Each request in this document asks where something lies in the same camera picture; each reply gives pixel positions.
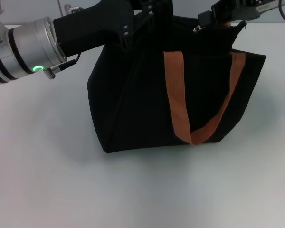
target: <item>bag handle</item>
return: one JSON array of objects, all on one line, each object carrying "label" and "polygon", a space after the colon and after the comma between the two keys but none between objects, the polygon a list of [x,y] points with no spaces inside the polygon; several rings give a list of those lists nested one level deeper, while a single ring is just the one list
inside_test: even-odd
[{"label": "bag handle", "polygon": [[231,54],[232,66],[230,70],[230,91],[226,96],[222,107],[218,114],[209,120],[204,127],[191,132],[186,107],[184,56],[182,52],[164,52],[166,85],[174,132],[175,135],[183,141],[192,145],[203,144],[218,128],[246,63],[245,53],[231,52]]}]

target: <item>bag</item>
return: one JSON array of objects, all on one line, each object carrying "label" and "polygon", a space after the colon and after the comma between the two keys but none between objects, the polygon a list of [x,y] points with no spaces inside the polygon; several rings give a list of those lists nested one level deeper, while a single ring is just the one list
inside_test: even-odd
[{"label": "bag", "polygon": [[217,143],[240,121],[266,57],[232,50],[245,22],[195,33],[198,23],[173,16],[156,42],[104,47],[88,81],[104,151]]}]

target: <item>table surface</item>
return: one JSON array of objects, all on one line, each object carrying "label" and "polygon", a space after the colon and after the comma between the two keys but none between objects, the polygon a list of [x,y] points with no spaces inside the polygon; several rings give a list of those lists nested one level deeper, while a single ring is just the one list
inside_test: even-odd
[{"label": "table surface", "polygon": [[234,48],[267,59],[219,144],[103,152],[86,89],[101,47],[0,86],[0,228],[285,228],[285,24]]}]

